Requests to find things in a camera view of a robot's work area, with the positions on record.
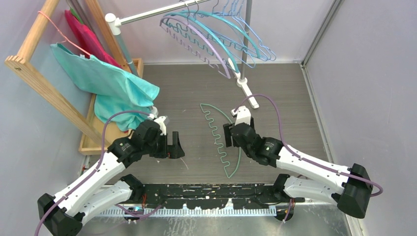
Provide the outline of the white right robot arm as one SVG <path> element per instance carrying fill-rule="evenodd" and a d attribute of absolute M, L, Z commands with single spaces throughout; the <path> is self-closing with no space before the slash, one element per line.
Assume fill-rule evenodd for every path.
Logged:
<path fill-rule="evenodd" d="M 293 198 L 310 198 L 336 205 L 343 213 L 363 219 L 373 186 L 366 168 L 360 164 L 340 166 L 302 153 L 281 140 L 261 137 L 253 124 L 224 124 L 226 146 L 241 148 L 247 157 L 260 165 L 272 166 L 307 177 L 301 180 L 279 174 L 273 195 L 279 202 Z"/>

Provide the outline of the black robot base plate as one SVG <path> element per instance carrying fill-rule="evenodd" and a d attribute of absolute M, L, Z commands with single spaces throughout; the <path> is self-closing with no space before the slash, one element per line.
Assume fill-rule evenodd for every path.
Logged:
<path fill-rule="evenodd" d="M 137 200 L 122 203 L 128 221 L 150 217 L 273 216 L 291 219 L 297 203 L 278 195 L 271 184 L 146 184 Z"/>

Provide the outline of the teal wavy plastic hanger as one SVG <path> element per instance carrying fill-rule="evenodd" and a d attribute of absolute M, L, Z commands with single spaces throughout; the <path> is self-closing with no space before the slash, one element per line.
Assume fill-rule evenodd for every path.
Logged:
<path fill-rule="evenodd" d="M 245 0 L 226 0 L 224 3 L 217 0 L 208 10 L 196 8 L 166 14 L 184 19 L 182 26 L 172 20 L 165 23 L 217 61 L 244 62 L 242 56 L 266 60 L 261 39 L 240 15 L 246 3 Z"/>

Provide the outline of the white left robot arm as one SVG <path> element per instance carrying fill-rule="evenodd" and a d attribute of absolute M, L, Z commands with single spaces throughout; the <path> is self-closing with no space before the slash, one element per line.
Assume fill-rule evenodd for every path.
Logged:
<path fill-rule="evenodd" d="M 178 159 L 185 156 L 179 132 L 168 144 L 167 116 L 145 120 L 129 136 L 115 139 L 100 159 L 72 184 L 54 195 L 37 200 L 40 225 L 54 236 L 75 236 L 97 214 L 122 202 L 137 203 L 145 197 L 144 185 L 132 174 L 109 189 L 99 189 L 142 156 Z"/>

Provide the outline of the green plastic hanger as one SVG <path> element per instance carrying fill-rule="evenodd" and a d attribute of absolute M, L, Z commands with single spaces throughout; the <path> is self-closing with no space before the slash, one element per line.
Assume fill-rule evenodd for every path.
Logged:
<path fill-rule="evenodd" d="M 229 118 L 229 116 L 226 113 L 224 113 L 222 110 L 220 110 L 216 106 L 213 106 L 213 105 L 207 104 L 207 103 L 200 103 L 199 106 L 200 106 L 200 109 L 201 109 L 202 113 L 205 116 L 206 121 L 208 122 L 208 126 L 209 126 L 209 128 L 211 130 L 211 134 L 214 137 L 214 144 L 217 147 L 217 153 L 219 154 L 220 162 L 224 165 L 223 166 L 224 173 L 225 173 L 226 177 L 228 179 L 230 179 L 230 178 L 232 178 L 236 174 L 236 172 L 238 171 L 238 169 L 240 167 L 241 149 L 239 149 L 239 151 L 238 151 L 238 158 L 237 158 L 236 166 L 235 166 L 234 170 L 229 174 L 228 171 L 227 171 L 227 168 L 230 167 L 231 162 L 224 159 L 228 155 L 227 155 L 227 152 L 221 150 L 222 148 L 225 147 L 225 144 L 223 142 L 219 142 L 220 139 L 221 139 L 221 135 L 219 133 L 216 133 L 216 131 L 218 131 L 219 128 L 218 128 L 218 126 L 214 125 L 215 119 L 210 117 L 211 111 L 210 110 L 205 110 L 204 107 L 210 107 L 210 108 L 215 109 L 228 122 L 232 122 L 232 120 Z"/>

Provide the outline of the purple wavy plastic hanger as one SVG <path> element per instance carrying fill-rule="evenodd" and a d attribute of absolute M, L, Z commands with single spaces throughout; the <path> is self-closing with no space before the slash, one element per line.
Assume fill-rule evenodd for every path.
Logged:
<path fill-rule="evenodd" d="M 222 56 L 223 46 L 219 46 L 219 39 L 213 36 L 213 32 L 196 19 L 196 11 L 190 10 L 190 5 L 185 0 L 185 11 L 170 12 L 165 14 L 159 22 L 159 26 L 170 35 L 181 47 L 216 70 L 225 78 L 231 78 L 227 62 Z"/>

